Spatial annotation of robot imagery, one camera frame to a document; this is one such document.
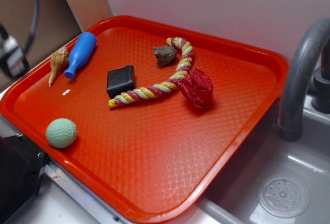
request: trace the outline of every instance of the orange tray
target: orange tray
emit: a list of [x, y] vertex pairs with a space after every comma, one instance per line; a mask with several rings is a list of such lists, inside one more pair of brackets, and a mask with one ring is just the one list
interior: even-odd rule
[[[172, 219], [198, 200], [273, 104], [288, 65], [270, 51], [127, 16], [104, 20], [89, 32], [97, 47], [73, 80], [62, 74], [49, 87], [48, 58], [5, 93], [0, 112], [127, 219]], [[153, 54], [167, 37], [185, 38], [194, 47], [192, 68], [214, 85], [211, 107], [196, 109], [175, 91], [110, 109], [109, 70], [134, 65], [137, 87], [173, 75], [177, 62], [160, 68]], [[46, 128], [57, 118], [77, 125], [78, 137], [65, 149], [46, 140]]]

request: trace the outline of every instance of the gray faucet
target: gray faucet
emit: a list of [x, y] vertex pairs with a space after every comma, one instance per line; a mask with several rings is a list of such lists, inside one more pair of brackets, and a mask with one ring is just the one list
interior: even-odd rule
[[312, 24], [293, 56], [279, 108], [279, 136], [283, 140], [295, 141], [302, 136], [303, 107], [320, 55], [321, 67], [315, 70], [313, 78], [316, 94], [312, 106], [330, 113], [330, 18]]

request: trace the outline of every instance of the sink drain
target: sink drain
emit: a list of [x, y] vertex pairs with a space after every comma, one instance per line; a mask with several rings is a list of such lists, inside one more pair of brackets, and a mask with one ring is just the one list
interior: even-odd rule
[[292, 218], [307, 209], [309, 190], [292, 175], [273, 174], [260, 184], [258, 199], [268, 213], [280, 218]]

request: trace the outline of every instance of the seashell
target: seashell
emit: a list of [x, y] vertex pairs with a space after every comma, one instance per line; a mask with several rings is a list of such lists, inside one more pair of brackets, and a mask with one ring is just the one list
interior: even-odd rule
[[62, 69], [69, 64], [69, 58], [67, 57], [67, 54], [68, 54], [68, 50], [66, 47], [62, 47], [52, 54], [50, 61], [52, 71], [48, 81], [50, 86], [52, 86], [52, 83], [61, 73]]

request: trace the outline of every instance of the braided rope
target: braided rope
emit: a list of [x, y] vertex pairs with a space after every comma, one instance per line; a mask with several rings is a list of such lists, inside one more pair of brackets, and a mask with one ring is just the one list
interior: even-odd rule
[[176, 50], [181, 50], [181, 60], [176, 67], [175, 73], [161, 84], [122, 92], [120, 95], [117, 95], [113, 99], [109, 100], [110, 108], [124, 106], [135, 101], [154, 99], [166, 95], [167, 93], [171, 93], [172, 90], [177, 89], [177, 83], [179, 80], [183, 79], [189, 73], [193, 57], [193, 47], [186, 39], [179, 37], [168, 38], [166, 43], [169, 46], [174, 47]]

